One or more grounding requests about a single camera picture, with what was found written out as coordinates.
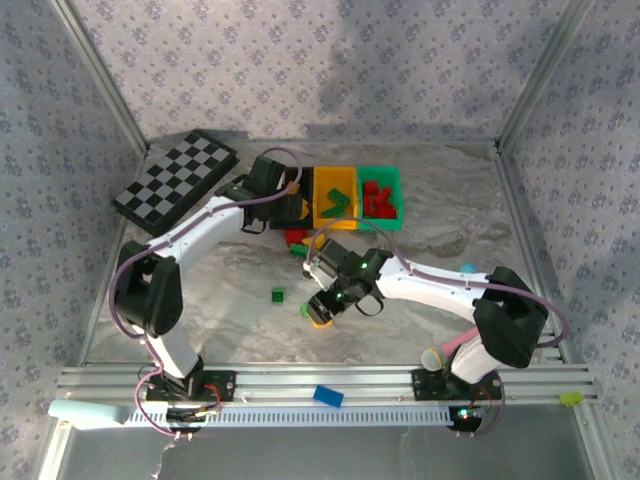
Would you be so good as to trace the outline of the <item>black plastic bin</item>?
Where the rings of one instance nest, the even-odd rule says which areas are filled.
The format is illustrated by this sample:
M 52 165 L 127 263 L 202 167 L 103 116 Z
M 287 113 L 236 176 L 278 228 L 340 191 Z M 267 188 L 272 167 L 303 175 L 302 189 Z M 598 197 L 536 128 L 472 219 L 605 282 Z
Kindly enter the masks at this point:
M 311 229 L 313 227 L 313 168 L 304 167 L 298 182 L 298 193 L 281 197 L 276 201 L 275 215 L 269 220 L 272 230 L 283 229 Z M 305 219 L 300 219 L 301 201 L 305 199 L 309 203 L 309 214 Z

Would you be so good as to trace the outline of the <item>yellow plastic bin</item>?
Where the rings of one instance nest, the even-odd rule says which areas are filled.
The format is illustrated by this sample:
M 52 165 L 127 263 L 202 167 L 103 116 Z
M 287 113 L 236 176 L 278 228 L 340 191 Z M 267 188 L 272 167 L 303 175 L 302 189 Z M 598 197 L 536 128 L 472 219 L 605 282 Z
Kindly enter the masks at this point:
M 349 203 L 343 208 L 344 216 L 358 217 L 360 213 L 360 193 L 357 183 L 357 170 L 347 166 L 318 166 L 313 170 L 313 226 L 324 226 L 330 217 L 324 213 L 335 209 L 337 203 L 334 196 L 330 196 L 333 190 L 337 190 Z

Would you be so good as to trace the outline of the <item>green plastic bin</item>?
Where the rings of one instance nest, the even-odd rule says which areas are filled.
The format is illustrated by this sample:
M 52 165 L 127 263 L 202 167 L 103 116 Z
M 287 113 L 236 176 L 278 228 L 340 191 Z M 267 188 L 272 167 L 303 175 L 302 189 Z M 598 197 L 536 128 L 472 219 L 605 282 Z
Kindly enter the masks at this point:
M 365 218 L 370 220 L 373 224 L 386 231 L 399 231 L 403 225 L 404 219 L 404 198 L 400 173 L 397 167 L 392 166 L 360 166 L 357 170 L 357 183 L 360 193 L 360 213 L 362 216 L 362 200 L 365 197 L 362 191 L 362 183 L 366 181 L 376 181 L 379 184 L 380 190 L 385 187 L 392 189 L 392 194 L 387 203 L 384 205 L 392 205 L 397 210 L 396 219 L 379 219 L 379 218 Z

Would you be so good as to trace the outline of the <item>pink marker pen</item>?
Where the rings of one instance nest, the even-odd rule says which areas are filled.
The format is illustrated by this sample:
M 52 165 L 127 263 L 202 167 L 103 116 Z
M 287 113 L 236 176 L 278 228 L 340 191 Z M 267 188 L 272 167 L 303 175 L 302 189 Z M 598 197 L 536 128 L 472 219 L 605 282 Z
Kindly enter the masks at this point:
M 450 356 L 460 345 L 473 340 L 478 335 L 479 335 L 478 329 L 472 328 L 467 332 L 464 332 L 456 336 L 455 338 L 443 343 L 440 346 L 440 349 L 446 356 Z

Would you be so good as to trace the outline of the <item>black white chessboard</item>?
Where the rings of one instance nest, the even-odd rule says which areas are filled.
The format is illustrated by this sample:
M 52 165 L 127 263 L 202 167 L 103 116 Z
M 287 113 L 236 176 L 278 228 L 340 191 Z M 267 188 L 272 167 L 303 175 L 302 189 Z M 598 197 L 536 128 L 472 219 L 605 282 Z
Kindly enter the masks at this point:
M 202 131 L 191 131 L 116 196 L 112 205 L 142 230 L 159 237 L 238 162 L 235 149 Z

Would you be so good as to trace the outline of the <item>blue lego brick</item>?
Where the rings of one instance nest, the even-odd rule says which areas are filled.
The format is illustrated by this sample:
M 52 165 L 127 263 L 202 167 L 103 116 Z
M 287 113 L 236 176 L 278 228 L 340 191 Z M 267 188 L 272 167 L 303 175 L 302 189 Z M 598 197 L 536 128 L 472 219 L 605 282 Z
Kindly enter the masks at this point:
M 313 400 L 333 408 L 340 408 L 344 394 L 323 385 L 317 385 L 313 393 Z

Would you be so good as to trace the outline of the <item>controller board with lights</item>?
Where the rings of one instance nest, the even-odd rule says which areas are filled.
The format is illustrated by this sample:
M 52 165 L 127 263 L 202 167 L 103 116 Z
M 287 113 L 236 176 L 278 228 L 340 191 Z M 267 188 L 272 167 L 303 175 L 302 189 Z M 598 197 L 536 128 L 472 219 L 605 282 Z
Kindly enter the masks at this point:
M 481 406 L 450 406 L 451 424 L 447 428 L 455 433 L 474 435 L 488 411 L 488 408 Z

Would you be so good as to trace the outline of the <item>small controller board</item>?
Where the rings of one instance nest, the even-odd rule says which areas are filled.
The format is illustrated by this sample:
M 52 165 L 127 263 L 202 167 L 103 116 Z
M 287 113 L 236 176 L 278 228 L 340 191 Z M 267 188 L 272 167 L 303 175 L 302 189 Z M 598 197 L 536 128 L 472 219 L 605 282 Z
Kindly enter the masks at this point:
M 168 423 L 202 423 L 221 413 L 219 408 L 204 406 L 200 408 L 169 408 L 166 412 Z

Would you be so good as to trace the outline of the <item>light blue foam block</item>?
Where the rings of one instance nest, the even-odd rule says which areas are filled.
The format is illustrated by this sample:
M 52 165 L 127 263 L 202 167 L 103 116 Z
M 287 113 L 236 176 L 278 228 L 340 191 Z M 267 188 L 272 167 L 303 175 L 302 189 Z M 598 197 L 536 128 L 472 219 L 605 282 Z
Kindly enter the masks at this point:
M 128 409 L 77 400 L 55 399 L 49 406 L 48 414 L 60 421 L 70 423 L 79 430 L 91 430 L 123 425 L 128 418 Z

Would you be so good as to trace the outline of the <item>aluminium front rail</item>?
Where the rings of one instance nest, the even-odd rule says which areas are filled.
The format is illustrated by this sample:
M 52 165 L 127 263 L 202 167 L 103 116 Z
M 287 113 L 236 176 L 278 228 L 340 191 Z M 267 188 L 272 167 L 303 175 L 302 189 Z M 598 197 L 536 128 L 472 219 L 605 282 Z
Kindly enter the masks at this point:
M 234 372 L 233 407 L 310 406 L 319 385 L 344 395 L 345 406 L 405 406 L 428 385 L 414 365 L 239 364 L 215 366 Z M 67 368 L 56 388 L 57 399 L 110 405 L 133 403 L 136 364 L 91 364 Z M 580 393 L 586 402 L 603 389 L 585 365 L 543 364 L 499 371 L 506 400 L 515 404 L 557 404 L 563 394 Z

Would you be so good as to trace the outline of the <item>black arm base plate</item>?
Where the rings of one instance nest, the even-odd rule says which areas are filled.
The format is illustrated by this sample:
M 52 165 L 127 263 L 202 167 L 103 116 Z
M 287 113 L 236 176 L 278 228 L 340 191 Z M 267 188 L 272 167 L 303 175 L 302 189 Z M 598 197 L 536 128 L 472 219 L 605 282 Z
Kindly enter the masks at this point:
M 500 381 L 496 372 L 490 372 L 477 383 L 466 383 L 454 375 L 444 372 L 430 372 L 415 369 L 411 372 L 411 386 L 415 400 L 420 401 L 463 401 L 502 399 Z
M 202 370 L 185 379 L 161 374 L 148 381 L 146 399 L 163 402 L 230 402 L 234 398 L 235 388 L 236 373 L 230 370 Z

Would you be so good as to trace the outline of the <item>aluminium side rail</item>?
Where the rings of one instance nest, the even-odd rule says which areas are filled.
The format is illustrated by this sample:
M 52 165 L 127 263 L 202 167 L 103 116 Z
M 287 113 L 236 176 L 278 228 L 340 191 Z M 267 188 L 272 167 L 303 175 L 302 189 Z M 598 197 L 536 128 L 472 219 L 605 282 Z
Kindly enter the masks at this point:
M 109 284 L 128 226 L 111 201 L 140 174 L 147 157 L 147 148 L 103 147 L 90 157 L 98 162 L 95 170 L 74 182 L 74 196 L 82 206 L 73 220 L 74 283 L 66 309 L 70 321 L 68 366 L 84 361 L 95 323 L 108 304 Z
M 496 167 L 499 184 L 503 189 L 505 202 L 515 229 L 515 236 L 523 255 L 526 272 L 530 281 L 530 288 L 535 294 L 550 301 L 557 309 L 559 309 L 559 305 L 556 302 L 552 301 L 545 281 L 541 276 L 541 268 L 538 265 L 534 254 L 534 244 L 532 242 L 534 238 L 526 220 L 526 208 L 523 201 L 518 197 L 518 189 L 516 188 L 516 185 L 514 183 L 514 179 L 517 179 L 517 175 L 514 176 L 514 173 L 512 173 L 508 161 L 506 161 L 501 155 L 496 142 L 490 141 L 488 145 L 488 150 Z M 554 311 L 553 309 L 549 309 L 549 312 L 550 316 L 547 321 L 547 330 L 550 329 L 550 331 L 552 332 L 552 340 L 550 341 L 553 342 L 553 338 L 561 336 L 563 331 L 565 331 L 566 334 L 568 334 L 569 331 L 568 328 L 565 328 L 566 322 L 563 323 L 562 318 L 558 317 L 556 311 Z M 567 344 L 567 335 L 565 335 L 562 340 L 556 340 L 556 343 L 548 348 L 551 347 L 555 348 L 558 351 L 558 354 L 563 363 L 573 363 L 574 355 L 572 354 L 570 345 Z

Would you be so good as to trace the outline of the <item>aluminium frame post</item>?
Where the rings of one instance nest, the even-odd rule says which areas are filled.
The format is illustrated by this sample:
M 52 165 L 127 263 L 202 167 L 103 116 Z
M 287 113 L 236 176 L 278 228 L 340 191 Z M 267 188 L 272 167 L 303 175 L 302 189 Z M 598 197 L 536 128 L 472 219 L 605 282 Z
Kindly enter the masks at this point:
M 35 480 L 57 480 L 71 434 L 68 421 L 53 419 L 43 447 Z
M 544 89 L 595 3 L 596 0 L 567 0 L 549 32 L 521 94 L 496 138 L 496 149 L 499 154 L 508 153 L 514 147 Z
M 130 144 L 138 154 L 144 156 L 148 149 L 148 143 L 139 129 L 125 99 L 118 90 L 116 82 L 110 74 L 106 63 L 94 45 L 89 31 L 84 26 L 72 0 L 46 1 L 60 20 L 71 43 L 80 55 L 83 64 Z
M 582 403 L 574 412 L 595 480 L 626 480 L 601 406 Z

